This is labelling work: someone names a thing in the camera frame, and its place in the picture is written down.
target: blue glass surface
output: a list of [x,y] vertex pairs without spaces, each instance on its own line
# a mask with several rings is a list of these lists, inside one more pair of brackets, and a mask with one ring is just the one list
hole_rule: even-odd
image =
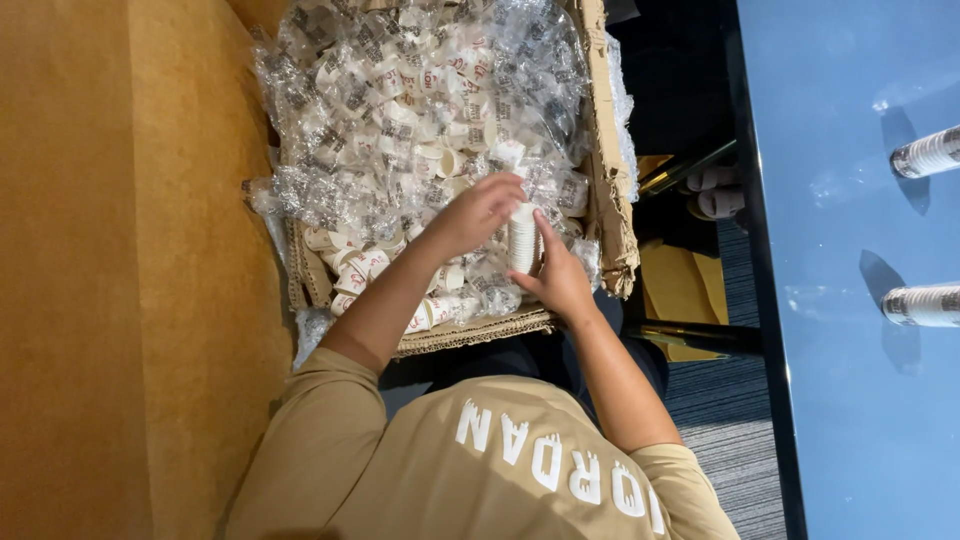
[[960,281],[960,171],[888,164],[960,125],[960,2],[737,8],[808,536],[960,538],[960,329],[874,298]]

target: hand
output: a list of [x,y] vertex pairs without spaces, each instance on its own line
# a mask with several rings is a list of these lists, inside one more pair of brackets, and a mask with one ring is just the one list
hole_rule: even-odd
[[543,237],[543,265],[540,272],[532,277],[510,270],[507,277],[572,326],[575,320],[589,317],[597,310],[587,273],[580,260],[567,251],[564,242],[539,209],[534,210],[534,220]]
[[527,200],[521,184],[523,179],[515,174],[488,176],[447,205],[421,236],[427,236],[443,260],[479,248]]

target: sleeve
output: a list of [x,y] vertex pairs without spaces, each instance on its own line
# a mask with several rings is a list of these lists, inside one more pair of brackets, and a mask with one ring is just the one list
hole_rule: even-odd
[[658,444],[641,448],[630,454],[630,458],[650,480],[670,538],[739,539],[689,448]]
[[287,380],[282,401],[230,512],[228,539],[318,536],[387,426],[376,374],[327,349]]

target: dark pants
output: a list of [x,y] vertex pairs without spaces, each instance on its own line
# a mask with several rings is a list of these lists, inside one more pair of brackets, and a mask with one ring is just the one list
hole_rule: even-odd
[[[623,326],[620,301],[605,292],[593,295],[597,306],[616,333]],[[666,394],[667,366],[663,352],[649,341],[621,337],[620,341],[647,380],[663,399]],[[569,332],[526,333],[459,349],[445,349],[411,358],[404,362],[428,359],[442,366],[427,392],[448,388],[461,380],[490,375],[518,375],[550,382],[576,397],[594,419],[596,411],[587,391],[587,382],[577,363]]]

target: tan t-shirt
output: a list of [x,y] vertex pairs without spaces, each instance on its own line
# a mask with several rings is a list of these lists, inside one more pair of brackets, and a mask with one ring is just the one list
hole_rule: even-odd
[[387,423],[376,375],[317,350],[293,375],[227,538],[737,538],[693,453],[630,455],[563,390],[465,380]]

